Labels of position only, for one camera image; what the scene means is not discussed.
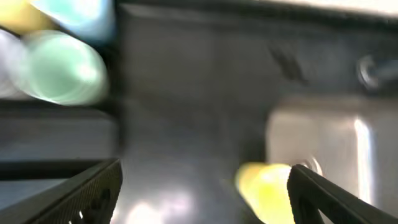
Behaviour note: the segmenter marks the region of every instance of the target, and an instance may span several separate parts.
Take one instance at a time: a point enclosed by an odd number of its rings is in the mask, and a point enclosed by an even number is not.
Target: sink basin
[[[272,112],[268,162],[305,164],[398,216],[398,100],[296,97]]]

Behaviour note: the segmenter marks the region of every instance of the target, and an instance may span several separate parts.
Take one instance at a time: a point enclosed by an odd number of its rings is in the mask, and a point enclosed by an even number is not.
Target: sink
[[[398,100],[293,97],[271,113],[267,160],[304,164],[398,216]]]

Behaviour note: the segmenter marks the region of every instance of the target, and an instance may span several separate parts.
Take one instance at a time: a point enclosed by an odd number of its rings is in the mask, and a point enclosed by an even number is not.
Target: yellow object
[[[15,33],[25,34],[35,30],[51,29],[52,21],[29,0],[0,0],[0,26]]]
[[[238,170],[239,193],[266,224],[294,224],[287,192],[290,169],[285,164],[249,163]]]

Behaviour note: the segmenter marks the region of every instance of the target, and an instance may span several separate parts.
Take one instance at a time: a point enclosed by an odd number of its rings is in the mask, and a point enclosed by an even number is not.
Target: green cup
[[[40,31],[25,42],[27,58],[14,79],[22,91],[65,106],[91,105],[105,96],[106,69],[89,45],[58,31]]]

